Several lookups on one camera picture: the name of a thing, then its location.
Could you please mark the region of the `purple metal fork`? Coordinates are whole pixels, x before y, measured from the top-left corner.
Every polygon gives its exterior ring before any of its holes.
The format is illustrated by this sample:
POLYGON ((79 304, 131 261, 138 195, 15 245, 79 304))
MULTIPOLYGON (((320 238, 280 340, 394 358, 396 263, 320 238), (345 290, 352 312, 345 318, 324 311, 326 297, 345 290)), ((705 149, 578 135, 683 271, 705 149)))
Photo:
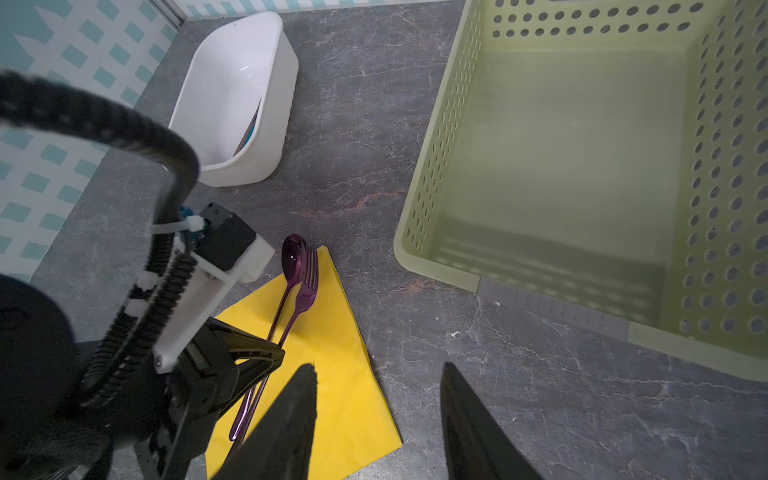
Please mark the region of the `purple metal fork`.
MULTIPOLYGON (((282 332, 281 338, 278 342, 279 347, 283 347, 288 334, 290 333, 297 318, 309 311, 313 306, 318 290, 319 290, 319 260, 317 251, 313 247, 307 247, 307 264, 305 277, 302 280, 300 290, 295 300, 294 312, 287 323, 287 326, 282 332)), ((232 441, 232 447, 230 453, 233 453, 239 448, 245 441, 246 434, 251 425, 256 409, 259 405, 261 397, 266 389, 269 381, 269 375, 267 375, 258 385, 258 387, 251 388, 245 395, 241 404, 241 408, 238 411, 235 422, 230 430, 229 438, 232 441)))

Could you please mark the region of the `purple metal spoon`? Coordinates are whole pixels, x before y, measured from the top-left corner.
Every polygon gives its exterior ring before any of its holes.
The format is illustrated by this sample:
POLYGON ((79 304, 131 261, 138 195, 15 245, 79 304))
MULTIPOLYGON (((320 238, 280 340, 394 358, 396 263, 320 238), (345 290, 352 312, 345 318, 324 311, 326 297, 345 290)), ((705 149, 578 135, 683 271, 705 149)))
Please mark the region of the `purple metal spoon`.
POLYGON ((301 235, 294 233, 285 238, 282 245, 281 265, 286 280, 286 288, 267 334, 268 341, 271 341, 274 337, 283 308, 291 290, 296 285, 301 284, 305 278, 308 256, 309 246, 307 241, 301 235))

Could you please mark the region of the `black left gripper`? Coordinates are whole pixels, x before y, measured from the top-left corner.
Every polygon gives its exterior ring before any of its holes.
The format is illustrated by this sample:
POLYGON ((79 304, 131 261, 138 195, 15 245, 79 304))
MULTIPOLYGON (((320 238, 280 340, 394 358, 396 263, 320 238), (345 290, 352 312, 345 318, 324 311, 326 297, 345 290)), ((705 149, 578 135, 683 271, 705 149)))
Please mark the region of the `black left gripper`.
POLYGON ((210 317, 162 377, 150 434, 134 445, 143 477, 185 478, 205 453, 223 405, 277 370, 284 356, 277 344, 210 317))

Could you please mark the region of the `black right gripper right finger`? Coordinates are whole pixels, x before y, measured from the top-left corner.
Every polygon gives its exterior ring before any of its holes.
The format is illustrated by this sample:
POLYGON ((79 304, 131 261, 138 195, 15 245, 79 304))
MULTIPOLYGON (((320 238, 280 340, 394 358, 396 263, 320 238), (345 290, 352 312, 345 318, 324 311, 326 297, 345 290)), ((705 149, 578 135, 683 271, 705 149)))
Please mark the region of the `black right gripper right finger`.
POLYGON ((445 363, 440 405, 450 479, 539 479, 458 368, 445 363))

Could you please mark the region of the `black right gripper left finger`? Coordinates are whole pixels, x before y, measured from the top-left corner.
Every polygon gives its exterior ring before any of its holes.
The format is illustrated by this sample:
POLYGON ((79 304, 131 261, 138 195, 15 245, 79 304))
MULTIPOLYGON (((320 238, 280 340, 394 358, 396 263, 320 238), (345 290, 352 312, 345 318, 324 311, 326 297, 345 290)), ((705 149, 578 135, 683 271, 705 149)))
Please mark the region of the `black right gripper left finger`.
POLYGON ((316 418, 317 374, 304 364, 213 478, 308 478, 316 418))

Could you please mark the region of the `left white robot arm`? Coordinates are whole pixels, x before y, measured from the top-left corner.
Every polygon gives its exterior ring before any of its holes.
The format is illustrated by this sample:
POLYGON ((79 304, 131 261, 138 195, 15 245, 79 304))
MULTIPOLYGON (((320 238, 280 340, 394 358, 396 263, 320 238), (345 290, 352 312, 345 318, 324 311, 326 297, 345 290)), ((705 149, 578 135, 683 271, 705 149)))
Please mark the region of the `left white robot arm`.
POLYGON ((95 342, 76 342, 47 295, 1 280, 1 475, 62 478, 75 468, 108 474, 114 452, 132 448, 147 479, 182 479, 217 421, 284 358, 272 342, 207 320, 174 368, 153 360, 107 405, 88 410, 77 393, 95 342))

